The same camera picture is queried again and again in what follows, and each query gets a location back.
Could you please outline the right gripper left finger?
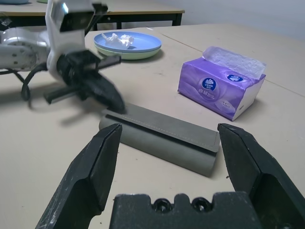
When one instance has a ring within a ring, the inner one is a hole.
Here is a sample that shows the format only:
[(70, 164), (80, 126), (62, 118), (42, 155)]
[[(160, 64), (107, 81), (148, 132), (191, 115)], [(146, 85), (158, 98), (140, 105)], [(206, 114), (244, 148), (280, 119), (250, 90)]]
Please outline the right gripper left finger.
[(121, 124), (101, 129), (73, 159), (36, 228), (87, 229), (104, 211), (121, 134)]

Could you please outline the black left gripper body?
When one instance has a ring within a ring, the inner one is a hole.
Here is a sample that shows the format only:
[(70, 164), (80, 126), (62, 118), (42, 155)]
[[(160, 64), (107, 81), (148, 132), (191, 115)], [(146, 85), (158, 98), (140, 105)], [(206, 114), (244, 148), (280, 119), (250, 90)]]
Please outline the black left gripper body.
[(44, 98), (51, 104), (57, 99), (74, 94), (84, 101), (91, 96), (85, 92), (83, 82), (95, 81), (95, 74), (99, 73), (99, 70), (120, 63), (121, 57), (119, 55), (100, 59), (89, 50), (61, 55), (57, 61), (56, 70), (66, 87), (46, 93)]

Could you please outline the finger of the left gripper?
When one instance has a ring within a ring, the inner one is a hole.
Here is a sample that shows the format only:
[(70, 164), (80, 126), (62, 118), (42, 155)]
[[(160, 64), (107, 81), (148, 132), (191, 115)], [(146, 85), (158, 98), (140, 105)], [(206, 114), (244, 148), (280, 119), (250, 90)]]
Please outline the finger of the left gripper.
[(107, 106), (114, 112), (124, 114), (124, 100), (111, 82), (84, 81), (83, 88), (97, 102)]
[(95, 99), (112, 111), (125, 111), (125, 102), (114, 84), (99, 73), (95, 76)]

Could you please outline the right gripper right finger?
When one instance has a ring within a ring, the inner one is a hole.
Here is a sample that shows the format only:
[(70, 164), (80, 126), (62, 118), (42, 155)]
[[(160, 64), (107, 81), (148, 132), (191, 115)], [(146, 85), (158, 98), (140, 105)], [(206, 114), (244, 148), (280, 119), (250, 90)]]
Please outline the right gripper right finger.
[(248, 194), (265, 229), (303, 229), (305, 198), (277, 160), (242, 128), (217, 127), (235, 191)]

